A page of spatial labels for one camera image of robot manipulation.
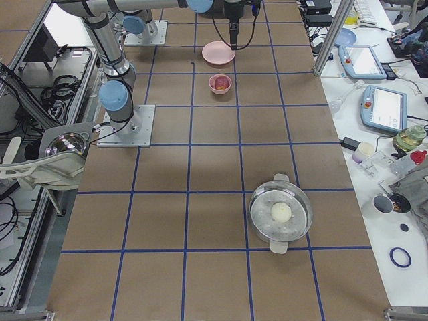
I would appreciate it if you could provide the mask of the red apple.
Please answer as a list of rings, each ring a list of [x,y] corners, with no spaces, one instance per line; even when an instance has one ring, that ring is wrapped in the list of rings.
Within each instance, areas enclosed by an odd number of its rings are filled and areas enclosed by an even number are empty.
[[[229,78],[226,76],[219,76],[214,80],[214,88],[216,90],[226,90],[230,86]]]

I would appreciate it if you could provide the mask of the pink bowl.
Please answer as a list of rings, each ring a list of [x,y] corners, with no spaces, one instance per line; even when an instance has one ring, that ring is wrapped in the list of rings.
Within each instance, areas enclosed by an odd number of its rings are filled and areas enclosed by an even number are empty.
[[[225,74],[215,74],[208,80],[208,85],[214,94],[226,94],[231,88],[231,78]]]

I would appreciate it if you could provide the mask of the pink plate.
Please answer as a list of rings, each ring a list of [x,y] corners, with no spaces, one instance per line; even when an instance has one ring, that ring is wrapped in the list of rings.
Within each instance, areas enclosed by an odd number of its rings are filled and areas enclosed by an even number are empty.
[[[235,52],[222,41],[212,41],[202,49],[204,60],[213,65],[225,65],[235,58]]]

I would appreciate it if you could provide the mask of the light blue plate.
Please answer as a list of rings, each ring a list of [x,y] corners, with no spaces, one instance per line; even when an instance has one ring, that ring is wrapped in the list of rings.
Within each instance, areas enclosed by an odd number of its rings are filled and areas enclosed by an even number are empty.
[[[340,47],[342,45],[352,46],[356,43],[356,41],[357,41],[356,34],[352,30],[342,28],[334,42],[334,46],[335,47]]]

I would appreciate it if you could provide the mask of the black small bowl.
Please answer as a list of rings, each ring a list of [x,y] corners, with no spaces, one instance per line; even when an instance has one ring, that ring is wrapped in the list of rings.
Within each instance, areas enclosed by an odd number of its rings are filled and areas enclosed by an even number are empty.
[[[401,194],[393,193],[389,199],[393,203],[393,211],[397,213],[407,213],[411,210],[409,200]]]

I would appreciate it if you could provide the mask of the upper blue teach pendant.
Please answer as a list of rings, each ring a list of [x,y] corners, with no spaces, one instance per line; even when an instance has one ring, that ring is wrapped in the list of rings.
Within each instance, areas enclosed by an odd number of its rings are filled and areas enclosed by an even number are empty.
[[[350,78],[384,80],[387,77],[371,46],[341,45],[338,55]]]

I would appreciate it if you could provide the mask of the blue teach pendant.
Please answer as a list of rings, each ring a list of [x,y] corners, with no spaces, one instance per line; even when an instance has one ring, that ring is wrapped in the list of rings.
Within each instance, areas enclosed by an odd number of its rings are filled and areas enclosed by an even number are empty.
[[[387,77],[371,46],[341,45],[338,55],[350,78],[384,80]]]
[[[366,127],[398,133],[407,127],[407,95],[369,85],[362,95],[360,118]]]

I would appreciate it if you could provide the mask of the black power adapter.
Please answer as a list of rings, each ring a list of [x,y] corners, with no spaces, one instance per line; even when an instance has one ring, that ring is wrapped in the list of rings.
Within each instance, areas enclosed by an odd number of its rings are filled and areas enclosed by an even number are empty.
[[[346,148],[348,150],[356,151],[358,146],[360,145],[360,142],[349,137],[344,137],[340,139],[340,145],[341,147]]]

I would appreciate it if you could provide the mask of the lower blue teach pendant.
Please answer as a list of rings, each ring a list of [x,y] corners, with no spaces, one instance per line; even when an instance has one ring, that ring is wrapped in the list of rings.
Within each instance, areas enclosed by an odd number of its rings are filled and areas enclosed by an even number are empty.
[[[362,95],[360,118],[366,127],[398,133],[407,127],[407,95],[369,85]]]

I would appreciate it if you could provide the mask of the white purple cup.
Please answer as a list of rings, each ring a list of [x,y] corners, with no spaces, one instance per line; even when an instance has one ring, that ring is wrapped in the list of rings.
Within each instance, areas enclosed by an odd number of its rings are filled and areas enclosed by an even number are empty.
[[[375,153],[375,147],[368,142],[361,142],[352,154],[352,159],[356,163],[361,163]]]

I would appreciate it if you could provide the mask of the steel steamer pot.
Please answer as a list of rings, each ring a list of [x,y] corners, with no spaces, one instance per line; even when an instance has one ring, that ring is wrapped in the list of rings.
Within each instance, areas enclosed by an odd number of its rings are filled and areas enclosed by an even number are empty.
[[[291,242],[303,238],[313,221],[308,196],[283,173],[261,184],[252,194],[247,219],[272,253],[285,254]]]

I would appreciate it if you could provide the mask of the white steamed bun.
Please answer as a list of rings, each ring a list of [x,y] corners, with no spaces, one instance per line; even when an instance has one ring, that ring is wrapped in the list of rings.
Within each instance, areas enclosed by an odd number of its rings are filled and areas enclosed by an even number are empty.
[[[277,202],[272,205],[270,214],[274,221],[285,223],[291,219],[292,210],[286,203]]]

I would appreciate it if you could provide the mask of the glass oil jar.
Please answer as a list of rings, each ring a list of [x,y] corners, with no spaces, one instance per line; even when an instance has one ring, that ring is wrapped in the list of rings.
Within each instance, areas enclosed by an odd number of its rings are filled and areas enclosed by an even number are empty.
[[[393,147],[397,151],[410,152],[420,146],[427,132],[421,125],[413,125],[398,132],[393,138]]]

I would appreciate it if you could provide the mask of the grey cloth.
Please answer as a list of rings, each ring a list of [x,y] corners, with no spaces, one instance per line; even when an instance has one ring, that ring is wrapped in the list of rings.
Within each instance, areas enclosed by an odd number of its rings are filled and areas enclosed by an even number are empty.
[[[421,233],[427,237],[427,160],[389,187],[410,202]]]

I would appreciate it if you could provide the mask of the aluminium frame post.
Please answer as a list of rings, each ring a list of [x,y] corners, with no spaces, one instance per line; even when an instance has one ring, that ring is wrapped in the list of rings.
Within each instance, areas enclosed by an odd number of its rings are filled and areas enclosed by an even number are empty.
[[[335,41],[344,25],[344,22],[353,6],[353,0],[342,0],[338,4],[335,16],[332,20],[332,25],[328,30],[324,43],[315,61],[313,73],[315,76],[320,76],[328,61],[328,57],[334,47]]]

